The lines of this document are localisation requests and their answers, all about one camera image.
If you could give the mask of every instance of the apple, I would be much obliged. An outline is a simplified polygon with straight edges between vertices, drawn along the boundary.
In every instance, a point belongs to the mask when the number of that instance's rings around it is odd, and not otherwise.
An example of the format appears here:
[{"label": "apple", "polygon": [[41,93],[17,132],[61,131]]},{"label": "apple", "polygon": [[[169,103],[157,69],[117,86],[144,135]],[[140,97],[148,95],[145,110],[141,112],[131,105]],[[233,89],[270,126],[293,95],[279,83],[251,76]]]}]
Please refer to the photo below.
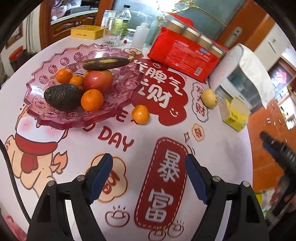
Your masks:
[{"label": "apple", "polygon": [[113,75],[109,70],[90,71],[84,79],[83,88],[85,90],[97,89],[102,93],[112,87]]}]

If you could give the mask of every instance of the glass bottle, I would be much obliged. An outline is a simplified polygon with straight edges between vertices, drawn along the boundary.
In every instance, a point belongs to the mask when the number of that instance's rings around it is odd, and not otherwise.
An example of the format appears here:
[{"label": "glass bottle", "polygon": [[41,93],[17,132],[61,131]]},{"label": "glass bottle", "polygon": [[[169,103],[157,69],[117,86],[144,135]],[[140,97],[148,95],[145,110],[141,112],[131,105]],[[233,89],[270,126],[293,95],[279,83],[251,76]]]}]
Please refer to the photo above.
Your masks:
[{"label": "glass bottle", "polygon": [[121,30],[121,39],[123,39],[126,35],[126,29],[128,28],[128,25],[131,21],[131,12],[129,10],[130,5],[124,5],[123,10],[116,15],[115,22],[113,25],[114,30]]}]

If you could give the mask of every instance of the white plastic bottle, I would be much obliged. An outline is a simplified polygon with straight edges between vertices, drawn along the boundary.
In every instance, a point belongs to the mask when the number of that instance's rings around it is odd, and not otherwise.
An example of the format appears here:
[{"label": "white plastic bottle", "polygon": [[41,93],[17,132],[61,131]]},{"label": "white plastic bottle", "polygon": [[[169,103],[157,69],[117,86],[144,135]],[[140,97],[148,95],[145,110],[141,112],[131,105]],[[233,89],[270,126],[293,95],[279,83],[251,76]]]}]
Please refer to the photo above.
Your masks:
[{"label": "white plastic bottle", "polygon": [[136,28],[135,35],[133,37],[133,41],[131,45],[135,48],[143,48],[147,35],[149,33],[149,24],[148,23],[141,23],[141,26]]}]

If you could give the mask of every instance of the fruit bowl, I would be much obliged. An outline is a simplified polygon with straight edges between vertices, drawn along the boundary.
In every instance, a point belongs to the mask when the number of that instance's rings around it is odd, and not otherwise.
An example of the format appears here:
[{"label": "fruit bowl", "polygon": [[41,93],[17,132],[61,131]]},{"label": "fruit bowl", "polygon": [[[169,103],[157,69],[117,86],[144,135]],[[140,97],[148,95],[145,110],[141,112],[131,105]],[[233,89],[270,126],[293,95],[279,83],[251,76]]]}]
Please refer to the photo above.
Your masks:
[{"label": "fruit bowl", "polygon": [[29,106],[28,114],[36,118],[40,125],[64,130],[86,127],[122,112],[122,108],[129,105],[133,96],[141,89],[143,73],[139,71],[140,65],[132,62],[110,70],[114,77],[113,85],[104,93],[103,108],[98,111],[87,112],[78,107],[72,112],[62,112],[47,104],[44,99],[44,91],[47,88],[59,85],[56,80],[58,70],[68,68],[73,74],[84,74],[86,70],[82,68],[83,61],[108,56],[128,58],[130,54],[121,49],[91,44],[66,48],[62,53],[54,54],[50,60],[42,62],[41,67],[32,73],[31,80],[27,83],[24,102]]}]

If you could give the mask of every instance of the red label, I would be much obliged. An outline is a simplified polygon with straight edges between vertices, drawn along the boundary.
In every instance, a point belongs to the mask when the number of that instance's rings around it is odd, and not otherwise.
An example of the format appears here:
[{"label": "red label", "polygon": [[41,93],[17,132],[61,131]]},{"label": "red label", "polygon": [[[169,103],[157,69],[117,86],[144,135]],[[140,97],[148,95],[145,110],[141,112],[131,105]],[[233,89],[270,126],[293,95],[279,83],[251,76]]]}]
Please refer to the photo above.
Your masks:
[{"label": "red label", "polygon": [[173,223],[186,184],[186,155],[182,144],[168,137],[157,140],[134,213],[137,226],[164,230]]},{"label": "red label", "polygon": [[168,71],[168,67],[150,59],[139,59],[140,70],[145,74],[142,88],[134,96],[133,106],[145,105],[149,112],[159,116],[159,122],[165,126],[178,124],[186,119],[184,106],[188,97],[183,89],[185,81],[177,73]]},{"label": "red label", "polygon": [[219,58],[203,46],[164,27],[157,36],[148,57],[203,83],[219,62]]}]

